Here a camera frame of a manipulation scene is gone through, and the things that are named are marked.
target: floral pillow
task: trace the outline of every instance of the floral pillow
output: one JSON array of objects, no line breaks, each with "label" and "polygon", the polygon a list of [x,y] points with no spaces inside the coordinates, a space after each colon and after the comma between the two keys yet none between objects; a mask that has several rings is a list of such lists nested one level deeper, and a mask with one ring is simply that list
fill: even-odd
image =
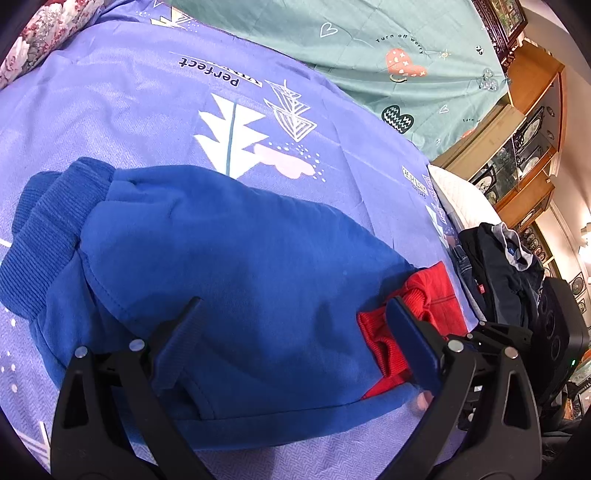
[{"label": "floral pillow", "polygon": [[108,0],[47,0],[0,66],[0,90],[35,68],[52,50],[79,31]]}]

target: ribbed cuff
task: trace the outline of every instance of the ribbed cuff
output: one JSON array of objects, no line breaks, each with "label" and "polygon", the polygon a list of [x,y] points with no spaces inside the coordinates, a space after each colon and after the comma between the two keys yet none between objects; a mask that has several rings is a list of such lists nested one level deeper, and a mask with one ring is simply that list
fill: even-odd
[{"label": "ribbed cuff", "polygon": [[60,175],[61,173],[58,171],[42,171],[33,175],[27,182],[27,186],[18,199],[17,210],[14,212],[14,219],[12,220],[13,237],[21,231],[33,207]]},{"label": "ribbed cuff", "polygon": [[62,174],[37,174],[25,186],[0,265],[0,301],[32,320],[49,286],[71,260],[90,211],[106,197],[115,169],[93,158],[76,160]]}]

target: blue sweatshirt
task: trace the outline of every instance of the blue sweatshirt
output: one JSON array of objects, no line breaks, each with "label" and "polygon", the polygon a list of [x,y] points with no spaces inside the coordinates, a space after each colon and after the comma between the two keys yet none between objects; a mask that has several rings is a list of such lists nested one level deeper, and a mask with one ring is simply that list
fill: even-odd
[{"label": "blue sweatshirt", "polygon": [[0,300],[58,386],[77,346],[126,348],[203,299],[154,380],[195,449],[342,432],[415,393],[361,400],[382,375],[356,314],[414,268],[335,208],[195,166],[81,158],[31,178],[12,231]]}]

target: red garment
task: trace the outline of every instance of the red garment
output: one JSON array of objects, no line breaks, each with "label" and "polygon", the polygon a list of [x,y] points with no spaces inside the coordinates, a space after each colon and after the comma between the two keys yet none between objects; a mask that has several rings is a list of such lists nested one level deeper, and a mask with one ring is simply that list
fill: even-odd
[{"label": "red garment", "polygon": [[[386,300],[402,297],[413,315],[431,323],[442,336],[464,336],[468,333],[464,315],[457,302],[452,283],[443,262],[411,275],[400,290]],[[363,398],[387,392],[407,382],[412,372],[386,322],[386,302],[377,310],[357,314],[357,323],[365,342],[374,353],[379,369],[384,376]]]}]

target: metal screw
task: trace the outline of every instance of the metal screw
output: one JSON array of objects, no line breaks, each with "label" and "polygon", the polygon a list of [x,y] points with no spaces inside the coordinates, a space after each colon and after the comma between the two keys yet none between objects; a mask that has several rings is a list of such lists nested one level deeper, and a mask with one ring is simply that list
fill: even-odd
[{"label": "metal screw", "polygon": [[447,343],[447,348],[449,348],[452,352],[460,353],[464,350],[464,344],[461,343],[460,340],[449,340]]},{"label": "metal screw", "polygon": [[130,341],[129,350],[132,352],[139,352],[142,351],[145,346],[146,344],[141,338],[136,338],[135,340]]},{"label": "metal screw", "polygon": [[82,345],[82,346],[78,347],[76,350],[74,350],[74,355],[76,356],[76,358],[84,358],[87,353],[88,353],[88,348],[86,348],[84,345]]},{"label": "metal screw", "polygon": [[513,347],[508,346],[507,348],[505,348],[505,355],[514,360],[519,356],[519,352]]}]

